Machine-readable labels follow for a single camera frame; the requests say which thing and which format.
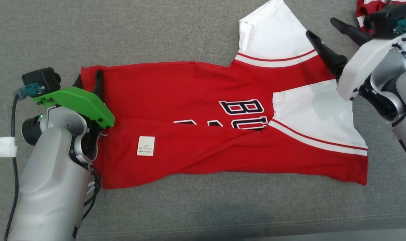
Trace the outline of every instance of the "red fabric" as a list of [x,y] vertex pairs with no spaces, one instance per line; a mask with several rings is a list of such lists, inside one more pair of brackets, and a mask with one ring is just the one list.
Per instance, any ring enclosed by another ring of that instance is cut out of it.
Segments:
[[[94,162],[104,188],[141,185],[175,173],[217,171],[321,174],[367,182],[365,156],[315,148],[270,126],[259,132],[232,126],[237,119],[269,122],[274,92],[332,79],[318,56],[281,68],[237,60],[230,67],[200,62],[94,66],[81,70],[86,90],[93,89],[98,69],[103,71],[106,105],[116,118],[108,136],[100,138]],[[255,99],[263,113],[230,115],[220,105]],[[183,120],[197,125],[173,123]],[[214,120],[223,127],[209,127]],[[154,156],[137,156],[140,136],[155,137]]]
[[[372,0],[371,2],[365,3],[365,0],[357,0],[356,2],[356,17],[361,16],[368,17],[371,13],[380,11],[388,4],[406,4],[402,1],[391,1],[391,0]],[[361,30],[371,33],[371,29],[366,29],[364,26],[360,26]]]

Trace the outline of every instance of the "red stripe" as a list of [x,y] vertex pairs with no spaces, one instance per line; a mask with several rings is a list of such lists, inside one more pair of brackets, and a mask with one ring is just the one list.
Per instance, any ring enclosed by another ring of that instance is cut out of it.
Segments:
[[338,144],[338,143],[334,143],[334,142],[326,142],[326,141],[323,141],[323,140],[319,140],[319,139],[316,139],[316,138],[313,138],[313,137],[310,137],[310,136],[303,135],[303,134],[301,134],[301,133],[299,133],[299,132],[297,132],[297,131],[295,131],[295,130],[289,128],[288,126],[284,125],[283,123],[279,122],[279,121],[276,120],[276,119],[272,119],[272,121],[274,121],[274,122],[276,122],[277,124],[283,126],[284,128],[287,128],[288,130],[294,132],[294,133],[297,134],[297,135],[300,135],[300,136],[302,136],[302,137],[306,137],[307,139],[310,139],[310,140],[313,140],[313,141],[322,142],[322,143],[330,144],[330,145],[336,145],[336,146],[346,147],[346,148],[353,148],[353,149],[358,149],[358,150],[364,150],[364,151],[367,151],[367,150],[368,150],[367,148],[355,147],[355,146],[349,146],[349,145],[342,145],[342,144]]
[[280,61],[295,60],[295,59],[304,57],[304,56],[306,56],[306,55],[308,55],[308,54],[311,54],[311,53],[313,53],[314,51],[315,51],[315,50],[312,50],[312,51],[310,51],[310,52],[308,52],[308,53],[305,53],[305,54],[303,54],[303,55],[299,55],[299,56],[295,56],[295,57],[287,58],[287,59],[278,59],[278,60],[258,59],[258,58],[254,58],[254,57],[251,57],[251,56],[244,55],[244,54],[242,54],[242,53],[237,53],[237,55],[241,55],[241,56],[243,56],[243,57],[246,57],[246,58],[249,58],[249,59],[253,59],[253,60],[258,60],[258,61],[280,62]]

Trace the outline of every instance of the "cable connector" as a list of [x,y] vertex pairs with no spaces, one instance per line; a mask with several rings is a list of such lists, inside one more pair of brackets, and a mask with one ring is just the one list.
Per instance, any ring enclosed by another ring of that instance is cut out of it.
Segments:
[[14,91],[13,96],[18,95],[18,100],[26,99],[28,96],[38,95],[44,91],[44,86],[39,86],[38,83],[32,83],[21,87],[18,90]]

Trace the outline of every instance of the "gray fabric surface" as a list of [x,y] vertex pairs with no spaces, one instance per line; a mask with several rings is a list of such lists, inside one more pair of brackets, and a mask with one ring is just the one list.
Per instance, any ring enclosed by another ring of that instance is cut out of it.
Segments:
[[[21,75],[53,67],[62,85],[81,66],[160,61],[229,65],[238,20],[266,0],[0,0],[0,136],[10,134]],[[338,53],[357,47],[329,18],[354,21],[355,0],[286,0],[299,20]],[[77,240],[205,240],[406,227],[406,155],[373,107],[354,102],[368,145],[368,185],[299,174],[174,175],[103,190]],[[19,102],[17,128],[44,109]],[[21,172],[32,147],[17,138]],[[0,239],[13,201],[13,170],[0,158]]]

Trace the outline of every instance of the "black and white lettering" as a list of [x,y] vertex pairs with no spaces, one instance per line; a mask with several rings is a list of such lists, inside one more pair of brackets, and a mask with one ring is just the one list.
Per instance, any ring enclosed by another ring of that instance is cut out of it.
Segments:
[[250,119],[235,119],[231,122],[233,128],[242,130],[262,130],[268,124],[267,117],[261,116],[260,118]]
[[229,115],[255,114],[264,112],[263,106],[257,99],[236,102],[220,101],[219,103],[224,111]]
[[185,120],[180,120],[180,121],[177,120],[174,123],[197,125],[197,123],[195,121],[193,121],[192,119],[185,119]]
[[208,122],[207,122],[207,125],[208,125],[208,126],[217,126],[217,127],[223,126],[223,125],[221,124],[221,122],[219,122],[217,119],[208,121]]

